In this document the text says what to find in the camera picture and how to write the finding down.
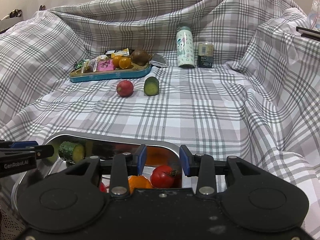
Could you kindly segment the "orange mandarin with stem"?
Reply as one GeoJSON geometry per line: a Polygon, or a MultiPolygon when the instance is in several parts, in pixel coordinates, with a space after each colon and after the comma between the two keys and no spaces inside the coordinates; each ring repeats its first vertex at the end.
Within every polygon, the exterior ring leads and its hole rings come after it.
{"type": "Polygon", "coordinates": [[[131,194],[135,189],[152,189],[153,188],[150,181],[145,176],[131,176],[128,179],[128,182],[129,182],[129,189],[131,194]]]}

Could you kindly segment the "red tomato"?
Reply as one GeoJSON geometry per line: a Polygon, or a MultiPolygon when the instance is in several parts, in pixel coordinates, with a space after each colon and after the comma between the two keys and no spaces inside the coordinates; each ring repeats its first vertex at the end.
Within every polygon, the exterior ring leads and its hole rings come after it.
{"type": "Polygon", "coordinates": [[[107,192],[108,192],[107,186],[106,186],[103,182],[100,183],[100,185],[99,185],[99,190],[100,190],[101,192],[103,192],[103,193],[107,193],[107,192]]]}
{"type": "Polygon", "coordinates": [[[177,171],[168,165],[161,165],[155,168],[150,176],[150,183],[158,189],[168,189],[173,187],[177,171]]]}

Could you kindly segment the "cucumber piece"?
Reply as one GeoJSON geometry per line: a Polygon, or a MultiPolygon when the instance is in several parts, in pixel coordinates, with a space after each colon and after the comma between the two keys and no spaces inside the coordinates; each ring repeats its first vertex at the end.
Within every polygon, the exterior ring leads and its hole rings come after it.
{"type": "Polygon", "coordinates": [[[85,158],[85,148],[81,144],[64,141],[59,146],[59,156],[66,161],[78,163],[85,158]]]}
{"type": "Polygon", "coordinates": [[[159,80],[156,77],[148,77],[144,83],[144,93],[147,96],[155,96],[159,93],[159,80]]]}

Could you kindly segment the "red radish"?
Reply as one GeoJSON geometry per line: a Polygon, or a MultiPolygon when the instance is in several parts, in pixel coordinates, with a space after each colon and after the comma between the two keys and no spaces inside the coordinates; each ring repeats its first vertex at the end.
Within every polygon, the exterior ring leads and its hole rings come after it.
{"type": "Polygon", "coordinates": [[[117,84],[117,93],[119,96],[123,98],[131,96],[133,94],[133,89],[134,89],[133,83],[128,80],[120,81],[117,84]]]}

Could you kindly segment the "teal gold snack tin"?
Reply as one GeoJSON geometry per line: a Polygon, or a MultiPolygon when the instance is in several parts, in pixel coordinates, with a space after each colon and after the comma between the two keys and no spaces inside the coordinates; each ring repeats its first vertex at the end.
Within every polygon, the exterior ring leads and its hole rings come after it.
{"type": "Polygon", "coordinates": [[[90,82],[101,80],[117,80],[117,79],[138,79],[145,77],[152,70],[152,65],[147,64],[140,69],[113,70],[106,72],[82,73],[78,76],[69,76],[73,83],[90,82]]]}

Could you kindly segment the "green candy wrapper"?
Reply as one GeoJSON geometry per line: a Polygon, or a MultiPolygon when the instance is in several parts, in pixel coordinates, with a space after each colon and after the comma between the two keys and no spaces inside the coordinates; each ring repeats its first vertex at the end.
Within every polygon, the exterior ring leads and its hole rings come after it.
{"type": "Polygon", "coordinates": [[[79,69],[79,68],[82,68],[83,65],[88,62],[89,59],[82,59],[80,60],[79,62],[76,62],[74,65],[73,65],[73,69],[76,70],[76,69],[79,69]]]}

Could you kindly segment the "clear dried fruit packet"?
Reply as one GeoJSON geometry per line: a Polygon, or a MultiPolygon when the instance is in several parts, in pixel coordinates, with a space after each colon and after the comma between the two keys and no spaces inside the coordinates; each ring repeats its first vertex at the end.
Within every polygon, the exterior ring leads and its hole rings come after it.
{"type": "Polygon", "coordinates": [[[101,61],[105,61],[106,59],[108,59],[106,55],[100,55],[94,59],[85,60],[82,65],[81,72],[82,73],[97,72],[98,63],[101,61]]]}

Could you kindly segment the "plaid grey white cloth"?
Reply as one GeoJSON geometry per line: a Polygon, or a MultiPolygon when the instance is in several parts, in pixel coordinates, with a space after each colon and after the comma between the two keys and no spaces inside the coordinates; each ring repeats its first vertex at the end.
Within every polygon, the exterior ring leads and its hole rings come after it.
{"type": "Polygon", "coordinates": [[[215,159],[238,155],[300,187],[303,228],[319,239],[319,42],[301,37],[294,0],[95,0],[36,12],[1,35],[1,138],[44,142],[65,130],[185,144],[215,159]],[[191,29],[195,68],[177,65],[179,25],[191,29]],[[198,45],[214,46],[212,68],[198,45]],[[157,96],[133,82],[72,83],[76,62],[141,48],[157,96]]]}

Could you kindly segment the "pink snack packet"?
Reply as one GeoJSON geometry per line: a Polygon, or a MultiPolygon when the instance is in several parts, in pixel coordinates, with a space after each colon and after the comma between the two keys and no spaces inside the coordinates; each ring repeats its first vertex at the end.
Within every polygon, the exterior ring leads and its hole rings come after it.
{"type": "Polygon", "coordinates": [[[97,71],[106,72],[106,71],[113,71],[113,70],[115,70],[115,66],[112,60],[108,59],[108,60],[103,60],[98,62],[97,71]]]}

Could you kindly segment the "green beverage can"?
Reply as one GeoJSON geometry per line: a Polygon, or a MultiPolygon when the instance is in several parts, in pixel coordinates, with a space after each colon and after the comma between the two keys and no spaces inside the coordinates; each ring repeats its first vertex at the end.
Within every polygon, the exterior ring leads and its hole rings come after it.
{"type": "Polygon", "coordinates": [[[200,42],[198,45],[198,67],[212,68],[214,46],[209,42],[200,42]]]}

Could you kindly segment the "silver foil packet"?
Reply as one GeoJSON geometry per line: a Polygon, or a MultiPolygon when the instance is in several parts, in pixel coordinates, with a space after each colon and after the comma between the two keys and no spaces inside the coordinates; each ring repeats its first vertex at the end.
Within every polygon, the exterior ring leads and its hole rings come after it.
{"type": "Polygon", "coordinates": [[[149,63],[152,66],[155,66],[158,68],[167,68],[168,67],[166,58],[162,55],[159,55],[159,54],[153,54],[149,63]]]}

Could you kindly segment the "left small orange in tin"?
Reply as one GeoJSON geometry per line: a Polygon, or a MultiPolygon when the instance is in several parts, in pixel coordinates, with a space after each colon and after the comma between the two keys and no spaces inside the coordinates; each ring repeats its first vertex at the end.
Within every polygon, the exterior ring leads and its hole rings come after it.
{"type": "Polygon", "coordinates": [[[116,55],[115,57],[112,58],[112,63],[115,68],[119,68],[119,61],[121,60],[122,56],[116,55]]]}

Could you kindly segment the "small orange in tin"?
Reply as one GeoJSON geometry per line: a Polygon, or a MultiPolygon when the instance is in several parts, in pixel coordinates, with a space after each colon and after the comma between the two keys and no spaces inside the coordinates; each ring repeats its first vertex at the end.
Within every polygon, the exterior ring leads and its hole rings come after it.
{"type": "Polygon", "coordinates": [[[121,60],[122,56],[116,55],[115,57],[112,58],[112,63],[115,68],[119,68],[119,61],[121,60]]]}
{"type": "Polygon", "coordinates": [[[121,69],[131,69],[132,68],[132,62],[129,57],[122,57],[119,60],[119,68],[121,69]]]}

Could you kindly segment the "yellow pastry packet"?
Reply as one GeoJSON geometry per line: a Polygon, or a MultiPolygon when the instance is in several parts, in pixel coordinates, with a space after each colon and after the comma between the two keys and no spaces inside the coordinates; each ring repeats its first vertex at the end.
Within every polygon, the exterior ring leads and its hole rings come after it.
{"type": "Polygon", "coordinates": [[[123,50],[114,50],[111,53],[111,57],[114,58],[115,56],[129,56],[130,50],[129,48],[123,49],[123,50]]]}

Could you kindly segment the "clear plastic bag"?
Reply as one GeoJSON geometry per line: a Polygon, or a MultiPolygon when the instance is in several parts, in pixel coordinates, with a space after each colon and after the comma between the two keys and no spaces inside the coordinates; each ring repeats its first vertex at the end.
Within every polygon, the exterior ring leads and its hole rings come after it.
{"type": "Polygon", "coordinates": [[[311,11],[308,14],[307,21],[310,29],[320,30],[320,0],[313,0],[311,5],[311,11]]]}

